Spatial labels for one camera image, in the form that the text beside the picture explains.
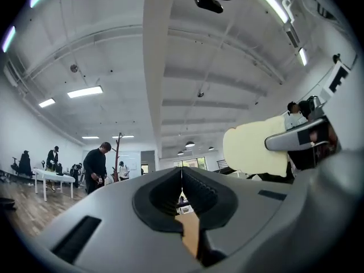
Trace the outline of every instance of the person in white shirt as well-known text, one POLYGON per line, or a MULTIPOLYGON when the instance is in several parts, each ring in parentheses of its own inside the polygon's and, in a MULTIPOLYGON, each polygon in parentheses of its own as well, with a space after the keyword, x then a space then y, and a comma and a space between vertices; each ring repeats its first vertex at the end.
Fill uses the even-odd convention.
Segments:
POLYGON ((119 177, 119 180, 122 181, 122 180, 125 180, 125 179, 129 179, 129 168, 124 165, 124 162, 121 161, 119 163, 119 174, 118 174, 118 177, 119 177))

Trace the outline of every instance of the wooden floor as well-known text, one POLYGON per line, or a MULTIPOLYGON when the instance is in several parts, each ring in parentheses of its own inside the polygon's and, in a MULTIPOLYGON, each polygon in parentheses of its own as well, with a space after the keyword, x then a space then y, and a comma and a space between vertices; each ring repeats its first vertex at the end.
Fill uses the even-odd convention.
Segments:
POLYGON ((56 184, 56 192, 47 191, 47 202, 43 199, 43 182, 38 182, 38 194, 35 194, 34 186, 28 186, 23 181, 16 183, 1 183, 0 196, 15 200, 16 210, 6 212, 9 221, 15 228, 25 235, 38 235, 48 223, 63 211, 70 208, 76 202, 86 196, 85 188, 71 189, 63 184, 63 193, 56 184))

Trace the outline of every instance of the security camera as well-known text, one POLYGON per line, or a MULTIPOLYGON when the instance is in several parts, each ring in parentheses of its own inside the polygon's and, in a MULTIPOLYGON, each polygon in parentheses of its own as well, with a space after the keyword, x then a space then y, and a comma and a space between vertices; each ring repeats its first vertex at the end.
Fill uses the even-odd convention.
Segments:
POLYGON ((199 8, 210 10, 215 13, 222 13, 224 10, 221 4, 216 0, 195 0, 195 3, 199 8))

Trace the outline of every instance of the ceiling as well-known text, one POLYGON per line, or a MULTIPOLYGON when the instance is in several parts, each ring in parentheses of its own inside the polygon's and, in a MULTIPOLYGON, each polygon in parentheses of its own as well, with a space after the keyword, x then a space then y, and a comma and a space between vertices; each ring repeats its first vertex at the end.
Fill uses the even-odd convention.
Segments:
MULTIPOLYGON (((229 127, 249 121, 260 98, 303 68, 264 0, 221 1, 222 14, 193 0, 171 0, 155 11, 163 1, 42 0, 25 7, 7 53, 25 84, 24 99, 79 143, 92 143, 82 139, 87 135, 112 141, 122 132, 136 144, 154 142, 161 158, 174 158, 188 140, 196 143, 194 154, 221 148, 229 127), (153 21, 160 30, 146 25, 153 21), (67 96, 95 85, 104 92, 67 96), (56 104, 38 108, 49 98, 56 104)), ((313 21, 299 3, 292 11, 298 36, 314 51, 313 21)))

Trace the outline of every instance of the white table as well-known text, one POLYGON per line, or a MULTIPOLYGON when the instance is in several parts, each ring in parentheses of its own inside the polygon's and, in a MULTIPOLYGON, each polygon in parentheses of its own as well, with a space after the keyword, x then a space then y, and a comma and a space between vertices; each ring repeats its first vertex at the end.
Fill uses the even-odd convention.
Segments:
POLYGON ((73 182, 75 182, 75 179, 73 177, 63 175, 59 176, 56 172, 50 172, 42 169, 34 168, 33 171, 35 172, 34 175, 34 187, 35 187, 35 193, 38 194, 38 186, 37 186, 37 180, 43 181, 43 194, 44 194, 44 201, 47 201, 47 195, 46 195, 46 180, 50 181, 56 181, 61 183, 61 192, 62 192, 62 182, 67 182, 71 184, 71 198, 73 198, 73 182))

